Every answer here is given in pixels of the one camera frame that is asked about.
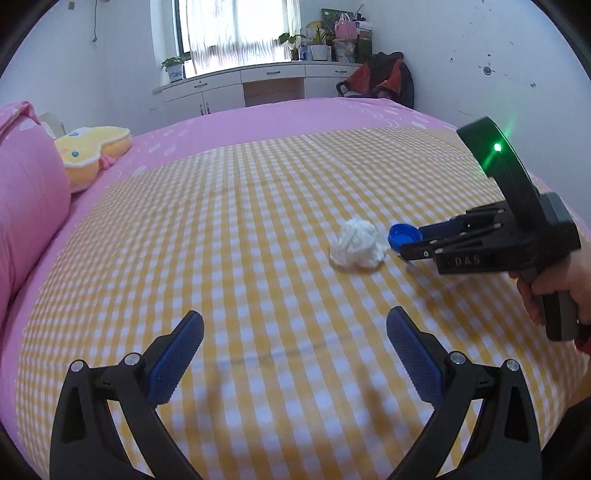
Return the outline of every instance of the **finger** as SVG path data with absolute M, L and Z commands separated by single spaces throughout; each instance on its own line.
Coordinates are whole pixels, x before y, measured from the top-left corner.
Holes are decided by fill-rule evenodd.
M 517 291 L 524 299 L 524 301 L 531 299 L 531 287 L 526 281 L 524 281 L 521 278 L 517 280 Z
M 567 291 L 584 281 L 583 271 L 577 267 L 576 257 L 569 255 L 564 260 L 546 268 L 531 285 L 536 295 L 548 295 L 555 291 Z
M 527 315 L 530 316 L 532 321 L 536 324 L 542 323 L 542 312 L 540 307 L 533 299 L 524 300 L 523 305 L 525 307 L 525 311 Z

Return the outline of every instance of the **human hand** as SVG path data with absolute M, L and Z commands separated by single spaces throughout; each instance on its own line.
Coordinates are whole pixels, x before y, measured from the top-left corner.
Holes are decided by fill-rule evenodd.
M 548 295 L 557 291 L 568 291 L 577 304 L 579 322 L 591 325 L 591 244 L 583 237 L 581 250 L 546 268 L 531 286 L 517 272 L 509 272 L 509 276 L 517 279 L 517 291 L 528 315 L 537 325 L 542 324 L 543 318 L 532 293 Z

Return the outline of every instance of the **yellow plush pillow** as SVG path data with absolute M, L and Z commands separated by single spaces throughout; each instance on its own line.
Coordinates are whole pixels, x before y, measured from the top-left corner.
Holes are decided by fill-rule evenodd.
M 70 179 L 70 190 L 76 193 L 92 184 L 101 167 L 108 168 L 131 148 L 131 132 L 120 127 L 83 127 L 55 143 Z

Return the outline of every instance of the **white curtain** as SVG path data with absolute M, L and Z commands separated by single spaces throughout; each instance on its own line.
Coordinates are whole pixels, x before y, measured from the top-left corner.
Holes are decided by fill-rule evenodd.
M 194 68 L 188 74 L 285 60 L 277 39 L 300 32 L 300 0 L 182 0 L 180 7 Z

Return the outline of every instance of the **screw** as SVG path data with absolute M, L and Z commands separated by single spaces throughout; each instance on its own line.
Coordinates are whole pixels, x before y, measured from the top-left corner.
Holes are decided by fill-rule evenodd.
M 517 372 L 519 370 L 519 362 L 517 360 L 507 360 L 507 368 L 512 372 Z
M 130 367 L 137 365 L 139 363 L 139 354 L 138 353 L 130 353 L 124 359 L 125 365 L 129 365 Z
M 462 365 L 466 363 L 466 356 L 461 352 L 452 352 L 449 359 L 456 365 Z
M 75 362 L 72 362 L 72 364 L 70 365 L 70 370 L 72 370 L 73 372 L 79 372 L 80 370 L 82 370 L 83 367 L 84 362 L 82 360 L 76 360 Z

